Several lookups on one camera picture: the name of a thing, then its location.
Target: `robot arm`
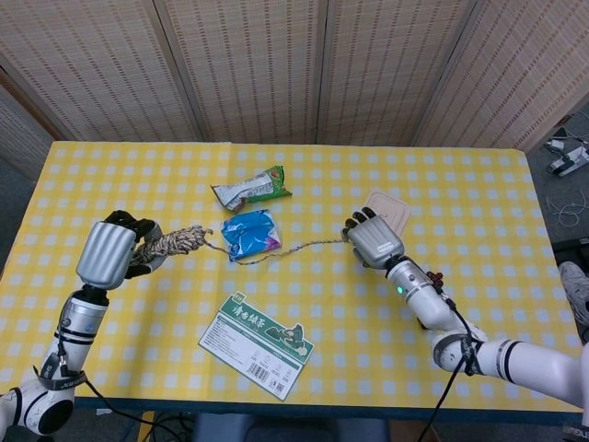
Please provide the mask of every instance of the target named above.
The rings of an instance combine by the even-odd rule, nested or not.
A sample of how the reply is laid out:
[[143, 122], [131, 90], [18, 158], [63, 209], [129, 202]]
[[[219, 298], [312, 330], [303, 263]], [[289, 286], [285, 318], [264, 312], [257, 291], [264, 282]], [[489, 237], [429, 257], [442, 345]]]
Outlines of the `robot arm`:
[[[420, 322], [428, 329], [445, 332], [433, 341], [433, 360], [453, 372], [470, 357], [468, 373], [493, 376], [541, 392], [589, 411], [589, 348], [580, 360], [555, 350], [512, 340], [488, 342], [485, 333], [457, 315], [454, 303], [410, 258], [385, 220], [365, 207], [346, 221], [341, 234], [354, 246], [354, 254], [365, 267], [384, 270], [386, 278], [405, 299]], [[589, 425], [589, 413], [583, 424]]]
[[137, 221], [123, 211], [94, 225], [76, 268], [84, 285], [65, 302], [40, 370], [35, 368], [36, 378], [0, 398], [0, 440], [10, 425], [48, 435], [69, 419], [75, 387], [86, 381], [82, 367], [109, 305], [107, 290], [161, 265], [165, 257], [148, 264], [132, 263], [141, 238], [149, 241], [161, 236], [156, 222]]

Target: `white sneaker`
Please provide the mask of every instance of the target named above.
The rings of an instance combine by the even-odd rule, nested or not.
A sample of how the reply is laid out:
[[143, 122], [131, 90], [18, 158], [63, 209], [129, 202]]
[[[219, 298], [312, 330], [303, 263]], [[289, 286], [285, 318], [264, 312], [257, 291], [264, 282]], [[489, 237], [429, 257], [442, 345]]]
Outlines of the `white sneaker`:
[[571, 304], [577, 332], [583, 345], [589, 341], [589, 278], [574, 262], [559, 265], [560, 279]]

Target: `table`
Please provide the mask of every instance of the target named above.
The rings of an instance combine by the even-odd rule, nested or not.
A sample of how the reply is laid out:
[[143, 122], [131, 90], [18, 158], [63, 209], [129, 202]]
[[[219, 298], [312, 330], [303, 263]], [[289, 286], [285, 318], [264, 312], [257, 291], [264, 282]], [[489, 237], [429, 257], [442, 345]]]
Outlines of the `table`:
[[[218, 227], [230, 214], [209, 186], [245, 179], [273, 164], [284, 165], [292, 198], [248, 209], [272, 211], [284, 248], [336, 238], [370, 192], [388, 192], [412, 207], [402, 234], [407, 253], [445, 274], [446, 292], [491, 339], [579, 353], [521, 152], [57, 142], [0, 285], [0, 390], [17, 385], [23, 374], [30, 376], [31, 364], [40, 363], [63, 302], [80, 286], [75, 266], [95, 221], [126, 209], [157, 220], [164, 231], [192, 224], [215, 228], [211, 241], [222, 244]], [[301, 322], [316, 345], [282, 408], [197, 345], [236, 289], [278, 321]], [[198, 402], [207, 410], [301, 411], [317, 405], [338, 407], [331, 409], [335, 413], [423, 417], [449, 377], [433, 364], [432, 333], [420, 330], [383, 275], [363, 269], [344, 244], [313, 246], [249, 267], [201, 249], [168, 259], [156, 273], [125, 282], [109, 298], [85, 369], [111, 398], [151, 406]], [[92, 396], [85, 386], [77, 393]], [[459, 415], [468, 409], [480, 418], [505, 418], [505, 411], [578, 411], [509, 383], [466, 376], [457, 379], [445, 408]]]

